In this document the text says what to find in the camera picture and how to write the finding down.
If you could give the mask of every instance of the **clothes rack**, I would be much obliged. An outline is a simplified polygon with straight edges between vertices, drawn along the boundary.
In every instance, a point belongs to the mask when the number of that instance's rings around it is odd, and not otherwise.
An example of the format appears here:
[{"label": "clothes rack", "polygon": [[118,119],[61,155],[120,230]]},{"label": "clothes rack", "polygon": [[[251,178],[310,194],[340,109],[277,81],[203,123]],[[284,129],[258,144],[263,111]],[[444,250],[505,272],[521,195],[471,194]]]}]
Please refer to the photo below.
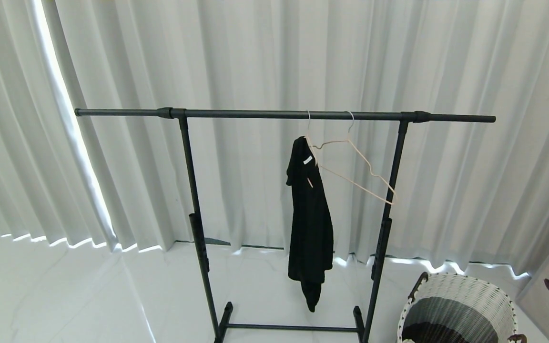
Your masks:
[{"label": "clothes rack", "polygon": [[[375,261],[372,265],[372,294],[368,305],[368,314],[366,321],[362,319],[359,306],[353,309],[355,318],[355,327],[335,327],[335,326],[298,326],[298,325],[267,325],[267,324],[243,324],[231,323],[230,317],[233,312],[232,302],[228,302],[224,308],[222,319],[218,322],[209,282],[209,259],[207,258],[207,249],[203,231],[203,221],[201,219],[200,203],[198,201],[198,190],[196,187],[196,175],[194,174],[194,162],[192,161],[192,148],[190,146],[190,133],[188,128],[188,118],[237,118],[237,119],[308,119],[307,111],[236,111],[236,110],[192,110],[164,107],[161,109],[76,109],[76,116],[132,116],[132,117],[161,117],[165,119],[178,119],[179,127],[183,140],[183,152],[185,153],[185,162],[188,169],[190,180],[190,191],[192,193],[192,204],[194,213],[190,214],[190,225],[192,226],[192,235],[194,237],[194,246],[203,278],[205,296],[211,315],[211,324],[215,334],[214,343],[223,343],[227,329],[266,329],[266,330],[305,330],[321,332],[349,332],[356,333],[360,343],[368,343],[370,337],[370,328],[374,319],[374,310],[378,288],[383,274],[383,264],[389,233],[391,231],[392,220],[389,215],[391,205],[385,204],[383,210],[383,219],[376,245]],[[354,111],[355,120],[387,120],[398,121],[399,129],[395,152],[391,167],[389,184],[395,188],[397,175],[399,172],[399,162],[401,161],[401,152],[404,147],[404,139],[408,130],[409,123],[425,123],[427,121],[464,121],[470,123],[494,123],[495,117],[487,115],[451,115],[451,114],[431,114],[425,111],[403,111],[403,112],[368,112]],[[349,120],[347,111],[311,111],[311,119],[325,120]],[[387,200],[393,200],[393,193],[387,191]]]}]

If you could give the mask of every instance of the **woven basket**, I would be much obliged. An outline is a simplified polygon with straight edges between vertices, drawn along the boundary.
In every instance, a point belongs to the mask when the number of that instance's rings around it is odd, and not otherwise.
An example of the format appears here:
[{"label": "woven basket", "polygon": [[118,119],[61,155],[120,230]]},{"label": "woven basket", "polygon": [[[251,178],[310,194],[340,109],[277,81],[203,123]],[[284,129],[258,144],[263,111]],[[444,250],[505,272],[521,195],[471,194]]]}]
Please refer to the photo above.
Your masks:
[{"label": "woven basket", "polygon": [[499,287],[469,276],[423,273],[399,319],[398,343],[526,343],[514,303]]}]

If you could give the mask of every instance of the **vertical pole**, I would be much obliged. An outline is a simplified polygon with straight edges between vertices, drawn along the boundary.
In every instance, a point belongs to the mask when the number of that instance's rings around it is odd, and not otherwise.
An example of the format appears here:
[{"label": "vertical pole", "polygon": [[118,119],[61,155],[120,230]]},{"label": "vertical pole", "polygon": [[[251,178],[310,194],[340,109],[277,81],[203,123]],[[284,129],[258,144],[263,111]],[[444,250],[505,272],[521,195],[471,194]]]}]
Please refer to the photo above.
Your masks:
[{"label": "vertical pole", "polygon": [[[408,123],[408,120],[401,120],[399,122],[397,142],[395,143],[395,152],[393,156],[393,165],[391,167],[391,176],[389,177],[389,185],[391,185],[393,189],[395,189],[395,182],[397,182],[399,162],[401,161],[401,151],[404,147],[404,139],[406,138],[406,132],[408,131]],[[392,202],[393,200],[393,192],[390,189],[387,191],[387,200],[389,202]],[[368,316],[366,317],[366,328],[364,329],[364,338],[362,339],[362,343],[368,343],[370,330],[372,329],[372,320],[374,319],[374,310],[376,308],[376,297],[378,296],[378,288],[381,283],[383,265],[387,252],[388,234],[391,230],[391,219],[389,217],[390,213],[391,205],[385,203],[383,220],[381,221],[381,230],[378,235],[378,244],[376,246],[374,265],[372,265],[372,295],[370,295],[370,306],[368,307]]]},{"label": "vertical pole", "polygon": [[190,221],[192,224],[192,235],[194,236],[194,246],[196,247],[196,255],[198,256],[200,274],[203,277],[204,293],[207,297],[209,314],[211,315],[211,324],[213,325],[215,341],[217,342],[221,340],[220,326],[217,322],[217,314],[215,313],[215,304],[213,302],[213,293],[211,292],[211,284],[209,283],[209,266],[207,265],[207,252],[204,249],[205,243],[203,232],[203,219],[200,215],[200,204],[198,202],[198,189],[196,187],[196,174],[194,174],[194,162],[192,161],[192,148],[190,148],[190,132],[188,130],[188,119],[185,115],[179,117],[179,128],[181,128],[181,137],[183,139],[183,152],[185,153],[185,165],[188,168],[188,178],[190,179],[190,192],[192,193],[192,205],[194,206],[194,214],[190,215]]}]

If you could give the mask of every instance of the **white marble floor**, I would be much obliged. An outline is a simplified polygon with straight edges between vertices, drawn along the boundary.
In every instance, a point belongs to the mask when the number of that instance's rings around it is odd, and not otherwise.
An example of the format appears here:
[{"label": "white marble floor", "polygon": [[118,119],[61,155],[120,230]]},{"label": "white marble floor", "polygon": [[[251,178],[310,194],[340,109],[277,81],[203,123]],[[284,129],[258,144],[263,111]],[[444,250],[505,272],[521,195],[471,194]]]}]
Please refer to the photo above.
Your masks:
[{"label": "white marble floor", "polygon": [[[290,325],[355,325],[370,295],[370,266],[336,259],[326,273],[315,313],[306,308],[299,283],[287,278],[287,258],[277,250],[239,252],[209,246],[211,285],[218,315],[234,304],[232,322]],[[453,272],[446,265],[445,271]],[[399,313],[420,263],[388,259],[384,268],[372,343],[394,343]],[[516,297],[527,278],[506,267],[471,265],[469,275],[499,285]],[[547,339],[519,311],[521,332],[531,343]],[[356,343],[352,333],[230,329],[228,343]],[[86,244],[70,249],[28,238],[0,237],[0,343],[209,343],[213,332],[194,246],[169,252],[116,252]]]}]

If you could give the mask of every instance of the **horizontal bar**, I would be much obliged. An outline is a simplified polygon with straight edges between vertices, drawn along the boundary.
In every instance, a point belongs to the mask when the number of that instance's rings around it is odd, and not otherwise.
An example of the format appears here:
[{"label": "horizontal bar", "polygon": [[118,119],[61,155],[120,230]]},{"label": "horizontal bar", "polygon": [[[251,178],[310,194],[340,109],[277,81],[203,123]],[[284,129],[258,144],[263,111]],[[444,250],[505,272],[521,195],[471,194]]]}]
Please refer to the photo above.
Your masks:
[{"label": "horizontal bar", "polygon": [[[83,116],[133,116],[161,117],[166,119],[186,118],[238,118],[238,119],[309,119],[308,111],[241,111],[241,110],[192,110],[174,109],[76,109],[78,117]],[[353,116],[348,111],[311,111],[311,119],[330,120],[407,120],[416,123],[425,121],[465,121],[473,123],[494,123],[495,117],[490,115],[456,115],[431,114],[425,111],[377,112],[354,111]]]},{"label": "horizontal bar", "polygon": [[357,332],[357,328],[337,328],[335,326],[298,326],[298,325],[262,325],[262,324],[233,324],[227,328],[238,329],[267,329],[267,330],[300,330],[300,331],[327,331],[327,332]]}]

